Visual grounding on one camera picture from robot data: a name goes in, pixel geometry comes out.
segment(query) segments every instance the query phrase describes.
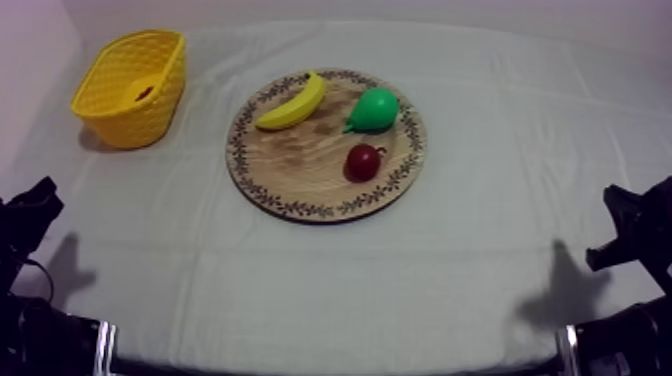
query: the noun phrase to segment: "white wall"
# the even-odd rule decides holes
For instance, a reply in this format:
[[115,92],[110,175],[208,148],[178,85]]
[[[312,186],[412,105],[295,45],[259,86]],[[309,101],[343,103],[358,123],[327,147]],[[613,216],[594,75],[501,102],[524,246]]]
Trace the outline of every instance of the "white wall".
[[672,58],[668,0],[62,0],[97,43],[146,27],[388,19],[484,27]]
[[0,176],[46,93],[79,50],[79,36],[59,0],[0,2]]

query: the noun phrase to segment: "plastic fruit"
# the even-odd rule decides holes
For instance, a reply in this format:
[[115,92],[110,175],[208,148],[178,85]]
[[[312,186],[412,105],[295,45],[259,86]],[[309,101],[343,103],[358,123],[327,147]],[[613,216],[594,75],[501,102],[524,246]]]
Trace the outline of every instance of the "plastic fruit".
[[327,84],[314,71],[308,72],[308,82],[303,90],[289,102],[265,113],[257,119],[257,127],[263,130],[280,130],[297,125],[315,111],[324,98]]
[[368,144],[355,145],[348,153],[345,162],[346,176],[349,180],[364,182],[373,179],[380,168],[380,154]]
[[394,124],[399,100],[391,91],[376,87],[365,91],[348,118],[343,133],[383,132]]

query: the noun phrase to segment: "red fruit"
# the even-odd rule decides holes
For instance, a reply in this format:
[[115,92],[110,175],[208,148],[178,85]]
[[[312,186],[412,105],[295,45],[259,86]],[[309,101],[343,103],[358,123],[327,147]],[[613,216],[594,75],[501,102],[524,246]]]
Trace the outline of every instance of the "red fruit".
[[379,168],[380,154],[373,146],[359,144],[350,149],[345,163],[346,175],[350,180],[371,180]]

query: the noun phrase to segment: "banana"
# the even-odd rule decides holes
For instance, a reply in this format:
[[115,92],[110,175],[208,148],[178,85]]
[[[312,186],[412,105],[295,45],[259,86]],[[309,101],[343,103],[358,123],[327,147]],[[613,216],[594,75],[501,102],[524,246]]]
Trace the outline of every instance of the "banana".
[[308,82],[303,90],[289,102],[279,106],[257,119],[257,127],[263,130],[289,128],[306,120],[320,104],[327,84],[314,71],[308,72]]

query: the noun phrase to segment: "decorative border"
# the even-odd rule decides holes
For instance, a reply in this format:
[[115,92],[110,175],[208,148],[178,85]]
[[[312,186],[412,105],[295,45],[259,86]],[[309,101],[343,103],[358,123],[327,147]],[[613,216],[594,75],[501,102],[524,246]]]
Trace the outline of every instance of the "decorative border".
[[[319,70],[318,74],[327,80],[341,79],[349,80],[357,85],[364,85],[367,89],[388,86],[382,81],[366,77],[359,72],[341,69]],[[420,132],[420,124],[416,121],[416,115],[413,114],[413,108],[410,104],[402,103],[399,109],[401,114],[400,122],[404,125],[404,134],[409,142],[411,154],[401,162],[399,167],[388,174],[384,185],[377,185],[376,188],[368,193],[362,193],[349,201],[343,201],[337,206],[313,205],[306,202],[294,201],[285,202],[280,195],[274,195],[268,188],[254,182],[249,177],[249,163],[247,162],[247,146],[243,142],[243,137],[248,133],[248,126],[252,122],[252,115],[257,110],[256,102],[266,103],[274,97],[286,93],[295,85],[305,84],[308,79],[307,73],[297,73],[282,78],[262,92],[250,98],[243,106],[236,117],[232,126],[232,135],[229,139],[229,145],[232,149],[232,158],[227,158],[229,168],[239,177],[238,187],[251,198],[255,203],[271,210],[283,217],[300,218],[304,220],[319,219],[325,220],[333,218],[336,213],[345,215],[354,213],[364,206],[379,202],[387,194],[398,191],[403,180],[407,179],[411,172],[422,165],[421,153],[425,149],[424,140]],[[402,102],[408,102],[405,98],[399,96]]]

